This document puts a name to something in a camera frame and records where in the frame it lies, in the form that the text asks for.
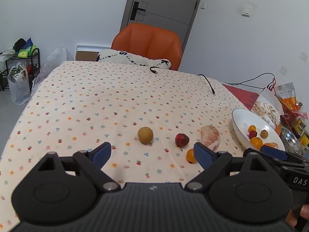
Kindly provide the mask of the person's right hand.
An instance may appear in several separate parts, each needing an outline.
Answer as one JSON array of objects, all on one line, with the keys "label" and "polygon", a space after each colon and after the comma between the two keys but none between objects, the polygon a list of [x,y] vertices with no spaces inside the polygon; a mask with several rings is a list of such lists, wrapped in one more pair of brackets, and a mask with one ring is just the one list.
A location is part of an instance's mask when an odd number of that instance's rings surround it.
[{"label": "person's right hand", "polygon": [[305,219],[306,224],[302,231],[308,231],[308,211],[308,204],[304,204],[302,207],[298,204],[292,204],[285,221],[295,230],[300,219]]}]

